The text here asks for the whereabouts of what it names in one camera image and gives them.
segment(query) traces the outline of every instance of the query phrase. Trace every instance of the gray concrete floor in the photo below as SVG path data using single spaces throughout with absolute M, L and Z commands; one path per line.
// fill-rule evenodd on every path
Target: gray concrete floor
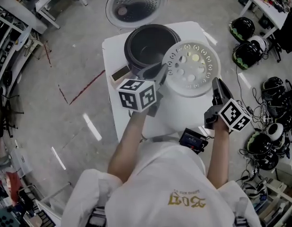
M 117 146 L 104 74 L 69 104 L 104 70 L 101 47 L 104 39 L 128 32 L 119 31 L 107 20 L 107 0 L 87 1 L 88 5 L 82 6 L 77 0 L 60 0 L 52 7 L 53 11 L 59 13 L 56 22 L 61 28 L 50 27 L 44 34 L 52 49 L 51 65 L 46 57 L 40 60 L 31 58 L 23 70 L 22 80 L 14 89 L 14 94 L 20 94 L 14 104 L 25 114 L 16 117 L 18 130 L 13 131 L 13 139 L 27 149 L 34 169 L 30 177 L 38 183 L 44 194 L 53 192 L 68 181 L 76 183 L 84 169 L 106 171 L 109 158 Z M 242 8 L 238 0 L 168 0 L 164 12 L 154 21 L 158 24 L 183 21 L 199 23 L 217 41 L 216 45 L 210 44 L 219 55 L 221 76 L 235 99 L 240 99 L 240 90 L 231 55 L 237 41 L 229 33 L 228 24 Z M 246 16 L 253 19 L 259 32 L 256 16 L 250 11 Z M 283 52 L 281 63 L 277 63 L 271 53 L 268 60 L 262 60 L 259 65 L 244 71 L 243 75 L 258 91 L 260 84 L 271 76 L 292 81 L 292 53 Z M 257 104 L 252 90 L 240 81 L 244 102 L 255 108 Z M 82 117 L 84 113 L 102 135 L 100 142 L 87 127 Z M 252 127 L 248 126 L 242 133 L 230 135 L 230 179 L 239 179 L 246 166 L 238 149 L 244 146 L 251 132 Z M 15 145 L 13 139 L 4 135 L 9 148 Z M 209 165 L 212 150 L 212 140 L 209 141 L 205 152 L 201 154 L 206 166 Z M 59 164 L 51 147 L 56 149 L 66 170 Z M 63 196 L 65 201 L 69 194 Z

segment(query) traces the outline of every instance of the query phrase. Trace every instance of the hand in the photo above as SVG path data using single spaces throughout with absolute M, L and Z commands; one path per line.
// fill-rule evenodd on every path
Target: hand
M 227 124 L 223 121 L 223 119 L 220 116 L 218 116 L 218 120 L 213 124 L 213 128 L 215 131 L 229 132 Z

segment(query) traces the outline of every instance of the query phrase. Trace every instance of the person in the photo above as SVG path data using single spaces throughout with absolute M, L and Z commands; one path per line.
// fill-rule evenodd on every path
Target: person
M 200 157 L 172 142 L 143 142 L 147 110 L 133 113 L 107 173 L 85 170 L 62 216 L 62 227 L 86 226 L 104 206 L 106 226 L 259 227 L 254 208 L 228 182 L 229 129 L 219 118 L 207 176 Z

